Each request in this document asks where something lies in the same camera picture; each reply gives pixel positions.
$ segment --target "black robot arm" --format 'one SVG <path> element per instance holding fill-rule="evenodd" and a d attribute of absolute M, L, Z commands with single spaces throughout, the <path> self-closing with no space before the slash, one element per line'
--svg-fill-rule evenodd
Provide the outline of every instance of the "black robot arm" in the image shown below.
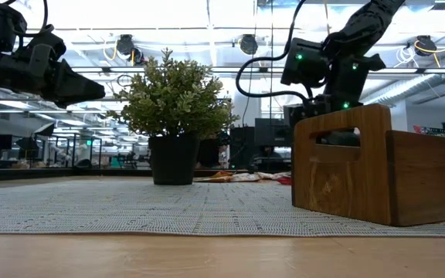
<path fill-rule="evenodd" d="M 369 71 L 386 67 L 378 54 L 364 55 L 382 38 L 404 1 L 371 0 L 323 43 L 293 38 L 281 82 L 307 88 L 309 98 L 301 115 L 313 117 L 362 105 L 359 99 Z M 311 95 L 309 88 L 324 85 L 322 95 Z"/>
<path fill-rule="evenodd" d="M 0 87 L 16 93 L 40 95 L 58 107 L 105 96 L 104 87 L 72 71 L 66 60 L 61 38 L 51 33 L 51 25 L 37 34 L 26 34 L 22 14 L 0 4 Z M 20 46 L 13 52 L 16 36 Z M 22 37 L 32 37 L 26 46 Z"/>
<path fill-rule="evenodd" d="M 371 0 L 356 11 L 339 32 L 330 34 L 322 44 L 326 56 L 364 56 L 391 24 L 392 17 L 405 0 Z"/>

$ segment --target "wooden box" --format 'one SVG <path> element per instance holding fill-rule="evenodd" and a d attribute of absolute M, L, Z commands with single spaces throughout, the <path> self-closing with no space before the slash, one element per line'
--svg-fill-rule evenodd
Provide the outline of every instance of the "wooden box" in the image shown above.
<path fill-rule="evenodd" d="M 361 147 L 316 144 L 357 127 Z M 445 137 L 391 130 L 371 104 L 300 121 L 294 130 L 293 205 L 384 225 L 445 221 Z"/>

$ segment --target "ceiling beam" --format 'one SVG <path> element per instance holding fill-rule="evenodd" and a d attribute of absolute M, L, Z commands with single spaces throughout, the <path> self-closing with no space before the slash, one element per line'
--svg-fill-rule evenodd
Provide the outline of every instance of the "ceiling beam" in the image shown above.
<path fill-rule="evenodd" d="M 27 15 L 31 15 L 33 18 L 35 18 L 36 17 L 36 14 L 34 13 L 34 11 L 32 10 L 32 7 L 30 6 L 30 5 L 28 5 L 28 2 L 27 1 L 18 1 L 24 8 L 23 9 L 25 9 L 26 11 L 27 11 Z M 87 57 L 87 55 L 84 53 L 84 52 L 82 52 L 81 50 L 79 50 L 79 49 L 77 49 L 76 47 L 73 47 L 73 43 L 71 42 L 71 40 L 70 39 L 68 39 L 67 37 L 66 37 L 66 35 L 65 34 L 63 34 L 64 35 L 64 38 L 63 38 L 63 36 L 60 36 L 62 39 L 63 39 L 63 41 L 65 42 L 65 45 L 68 45 L 69 47 L 71 46 L 72 47 L 72 50 L 73 51 L 75 51 L 76 52 L 76 54 L 78 54 L 78 56 L 80 56 L 80 57 L 82 57 L 82 58 L 84 58 L 88 63 L 90 63 L 91 65 L 94 65 L 94 66 L 99 66 L 99 65 L 97 65 L 94 61 L 92 61 L 89 57 Z"/>
<path fill-rule="evenodd" d="M 210 18 L 210 0 L 206 1 L 207 4 L 207 30 L 209 31 L 209 48 L 210 48 L 210 60 L 212 66 L 217 66 L 217 50 L 216 39 L 214 36 L 214 26 Z"/>

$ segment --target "woven mat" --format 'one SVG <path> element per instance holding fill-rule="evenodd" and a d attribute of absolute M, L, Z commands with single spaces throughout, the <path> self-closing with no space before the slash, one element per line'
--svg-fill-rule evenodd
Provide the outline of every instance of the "woven mat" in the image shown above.
<path fill-rule="evenodd" d="M 274 184 L 99 179 L 0 188 L 0 233 L 445 236 L 445 223 L 393 228 L 294 208 L 290 191 Z"/>

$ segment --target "desk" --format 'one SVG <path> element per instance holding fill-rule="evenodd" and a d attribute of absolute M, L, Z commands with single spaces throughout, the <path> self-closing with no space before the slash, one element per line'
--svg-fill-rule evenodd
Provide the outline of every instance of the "desk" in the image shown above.
<path fill-rule="evenodd" d="M 0 186 L 87 178 L 3 181 Z M 0 236 L 0 277 L 10 276 L 445 278 L 445 239 Z"/>

